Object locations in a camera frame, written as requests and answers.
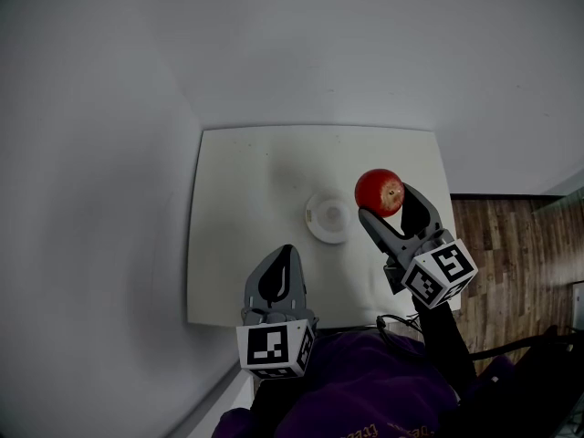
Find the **person's right forearm black sleeve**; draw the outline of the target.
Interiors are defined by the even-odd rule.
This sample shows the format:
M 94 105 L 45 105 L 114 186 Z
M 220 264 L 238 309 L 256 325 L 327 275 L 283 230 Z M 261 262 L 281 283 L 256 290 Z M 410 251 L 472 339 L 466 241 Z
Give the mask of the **person's right forearm black sleeve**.
M 455 392 L 463 397 L 477 375 L 474 362 L 447 302 L 427 308 L 415 299 L 428 357 Z

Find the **white table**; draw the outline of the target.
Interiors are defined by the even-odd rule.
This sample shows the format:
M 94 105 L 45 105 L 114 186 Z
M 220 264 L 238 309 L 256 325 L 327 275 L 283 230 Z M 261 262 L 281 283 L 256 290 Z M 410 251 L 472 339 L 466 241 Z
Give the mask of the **white table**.
M 306 206 L 317 193 L 352 200 L 359 177 L 388 169 L 420 191 L 454 230 L 442 158 L 429 131 L 352 126 L 264 126 L 208 130 L 196 167 L 187 263 L 187 318 L 233 328 L 242 322 L 245 282 L 281 245 L 300 254 L 307 304 L 323 329 L 414 311 L 393 295 L 385 255 L 358 221 L 345 243 L 310 233 Z

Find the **red apple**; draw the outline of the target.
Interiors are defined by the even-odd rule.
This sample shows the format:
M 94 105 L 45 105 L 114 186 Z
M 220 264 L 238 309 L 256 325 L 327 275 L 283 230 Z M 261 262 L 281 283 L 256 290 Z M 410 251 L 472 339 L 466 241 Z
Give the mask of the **red apple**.
M 359 208 L 366 208 L 386 218 L 401 209 L 405 187 L 396 173 L 387 169 L 373 169 L 358 179 L 354 195 Z

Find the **person's left forearm black sleeve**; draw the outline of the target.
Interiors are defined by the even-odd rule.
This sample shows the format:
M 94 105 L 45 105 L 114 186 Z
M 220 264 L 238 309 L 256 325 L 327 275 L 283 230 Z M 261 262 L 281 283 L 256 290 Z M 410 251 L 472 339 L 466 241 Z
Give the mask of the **person's left forearm black sleeve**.
M 314 381 L 308 377 L 262 381 L 250 409 L 260 435 L 272 437 L 279 424 L 312 392 L 313 386 Z

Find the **person's purple top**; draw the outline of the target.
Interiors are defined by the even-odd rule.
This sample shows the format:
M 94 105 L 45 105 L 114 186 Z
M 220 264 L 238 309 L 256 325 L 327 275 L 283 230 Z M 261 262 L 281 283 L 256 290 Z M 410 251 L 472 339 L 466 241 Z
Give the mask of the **person's purple top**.
M 304 377 L 314 381 L 272 437 L 250 408 L 223 414 L 212 438 L 451 438 L 462 398 L 427 355 L 424 341 L 352 332 L 320 339 Z

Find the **white small plate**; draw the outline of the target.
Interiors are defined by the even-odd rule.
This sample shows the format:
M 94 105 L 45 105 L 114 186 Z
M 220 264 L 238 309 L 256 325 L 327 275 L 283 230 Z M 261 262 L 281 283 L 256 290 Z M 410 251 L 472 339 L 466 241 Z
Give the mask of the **white small plate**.
M 325 244 L 341 245 L 348 242 L 355 220 L 353 202 L 338 189 L 320 190 L 306 204 L 306 226 L 316 239 Z

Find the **black shoulder bag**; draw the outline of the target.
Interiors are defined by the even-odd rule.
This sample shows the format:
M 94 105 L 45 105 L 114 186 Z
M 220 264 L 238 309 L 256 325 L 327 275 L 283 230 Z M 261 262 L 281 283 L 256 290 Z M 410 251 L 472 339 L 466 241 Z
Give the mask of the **black shoulder bag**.
M 500 355 L 462 398 L 451 438 L 552 438 L 584 399 L 584 329 L 549 328 L 516 363 Z

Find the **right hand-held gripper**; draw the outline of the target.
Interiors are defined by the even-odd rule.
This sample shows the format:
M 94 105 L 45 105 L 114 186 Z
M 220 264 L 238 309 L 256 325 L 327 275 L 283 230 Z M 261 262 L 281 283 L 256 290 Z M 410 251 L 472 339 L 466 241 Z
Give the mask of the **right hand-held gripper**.
M 359 221 L 373 243 L 388 260 L 383 270 L 394 295 L 409 290 L 425 307 L 432 309 L 460 294 L 477 275 L 478 268 L 464 242 L 443 228 L 435 206 L 417 189 L 404 185 L 401 230 L 361 207 Z M 409 240 L 431 236 L 401 264 L 395 256 L 409 252 Z

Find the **white box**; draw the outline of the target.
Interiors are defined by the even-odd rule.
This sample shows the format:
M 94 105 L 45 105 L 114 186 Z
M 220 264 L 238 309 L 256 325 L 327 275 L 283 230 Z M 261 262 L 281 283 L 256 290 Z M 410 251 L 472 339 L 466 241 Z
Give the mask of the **white box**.
M 572 325 L 584 323 L 584 280 L 575 282 L 572 288 Z

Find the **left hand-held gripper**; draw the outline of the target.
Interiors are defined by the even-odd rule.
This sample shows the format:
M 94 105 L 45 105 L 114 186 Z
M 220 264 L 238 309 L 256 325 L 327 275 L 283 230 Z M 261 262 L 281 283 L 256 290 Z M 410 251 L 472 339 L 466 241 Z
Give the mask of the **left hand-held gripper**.
M 299 252 L 286 244 L 270 253 L 254 269 L 245 284 L 245 303 L 258 299 L 274 308 L 305 303 L 305 280 Z M 259 380 L 303 377 L 315 343 L 314 318 L 295 318 L 283 313 L 252 312 L 255 324 L 236 328 L 240 367 Z

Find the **frosted glass panel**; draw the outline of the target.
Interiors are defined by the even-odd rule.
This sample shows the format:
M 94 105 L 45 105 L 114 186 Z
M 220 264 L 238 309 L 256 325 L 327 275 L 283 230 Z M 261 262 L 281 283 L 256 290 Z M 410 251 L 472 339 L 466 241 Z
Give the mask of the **frosted glass panel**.
M 547 181 L 536 195 L 533 212 L 542 214 L 549 209 L 565 209 L 584 203 L 584 166 L 563 178 Z

